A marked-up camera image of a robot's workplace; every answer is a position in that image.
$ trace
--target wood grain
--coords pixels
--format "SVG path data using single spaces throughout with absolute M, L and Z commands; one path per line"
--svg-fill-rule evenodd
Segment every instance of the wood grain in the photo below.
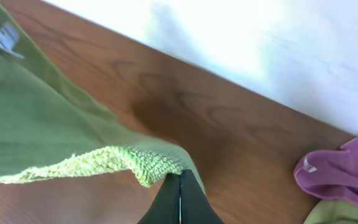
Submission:
M 44 2 L 2 5 L 124 125 L 184 147 L 225 223 L 301 223 L 317 200 L 293 180 L 296 162 L 353 138 Z M 130 172 L 0 184 L 0 223 L 136 223 L 158 188 Z

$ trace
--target white surface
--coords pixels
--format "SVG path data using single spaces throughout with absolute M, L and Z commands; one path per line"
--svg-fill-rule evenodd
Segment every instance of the white surface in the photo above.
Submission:
M 358 134 L 358 1 L 46 1 Z

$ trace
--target towel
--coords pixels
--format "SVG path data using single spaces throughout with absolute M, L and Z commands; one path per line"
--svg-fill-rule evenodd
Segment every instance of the towel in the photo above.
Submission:
M 338 151 L 307 154 L 295 168 L 295 180 L 307 193 L 327 200 L 345 200 L 358 207 L 358 138 Z
M 0 5 L 0 27 L 6 22 L 19 34 L 13 51 L 24 59 L 0 49 L 0 182 L 130 169 L 148 187 L 191 169 L 203 186 L 184 149 L 123 127 L 62 75 Z

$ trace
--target towel label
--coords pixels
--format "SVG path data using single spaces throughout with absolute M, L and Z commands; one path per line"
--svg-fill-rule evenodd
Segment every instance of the towel label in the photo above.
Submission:
M 19 33 L 9 22 L 6 22 L 0 28 L 0 49 L 15 57 L 23 59 L 23 55 L 13 52 L 13 47 L 17 44 L 19 39 Z
M 317 168 L 315 166 L 312 166 L 309 164 L 307 157 L 305 157 L 305 159 L 303 160 L 303 169 L 308 171 L 309 173 L 317 170 Z

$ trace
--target light green towel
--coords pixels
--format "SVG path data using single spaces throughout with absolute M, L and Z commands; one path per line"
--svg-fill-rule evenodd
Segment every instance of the light green towel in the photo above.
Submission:
M 0 27 L 19 32 L 16 59 L 0 51 L 0 182 L 26 183 L 130 169 L 150 186 L 191 169 L 188 153 L 137 134 L 72 84 L 0 5 Z

